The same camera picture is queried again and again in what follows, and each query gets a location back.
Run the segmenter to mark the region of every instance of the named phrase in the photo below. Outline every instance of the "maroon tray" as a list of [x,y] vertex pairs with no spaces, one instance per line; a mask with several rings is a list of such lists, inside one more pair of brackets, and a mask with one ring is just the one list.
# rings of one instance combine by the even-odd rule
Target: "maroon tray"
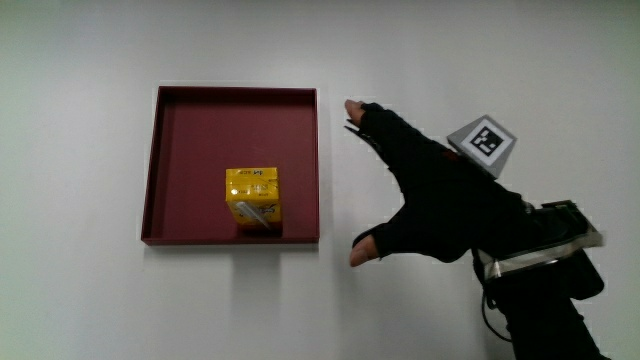
[[[142,222],[148,245],[314,243],[319,238],[315,89],[158,89]],[[225,170],[277,167],[280,235],[238,231]]]

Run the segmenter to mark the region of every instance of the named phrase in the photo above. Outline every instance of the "juice box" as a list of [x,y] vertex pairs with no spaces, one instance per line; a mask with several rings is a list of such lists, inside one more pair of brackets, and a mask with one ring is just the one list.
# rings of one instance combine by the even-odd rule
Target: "juice box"
[[227,169],[226,202],[243,231],[282,230],[278,169]]

